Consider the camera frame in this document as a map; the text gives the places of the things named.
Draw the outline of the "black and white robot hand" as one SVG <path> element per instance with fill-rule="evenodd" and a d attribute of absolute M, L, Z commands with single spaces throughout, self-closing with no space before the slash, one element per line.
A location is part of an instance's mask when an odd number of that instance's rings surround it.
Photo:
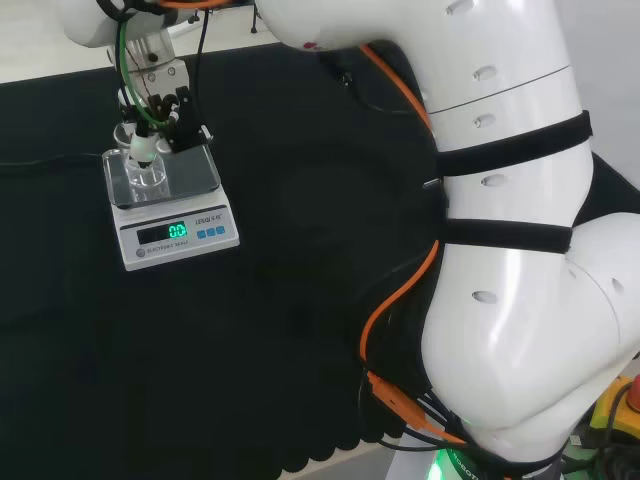
<path fill-rule="evenodd" d="M 115 68 L 129 163 L 147 169 L 163 155 L 206 143 L 206 127 L 184 61 L 145 64 L 125 50 L 117 56 Z"/>

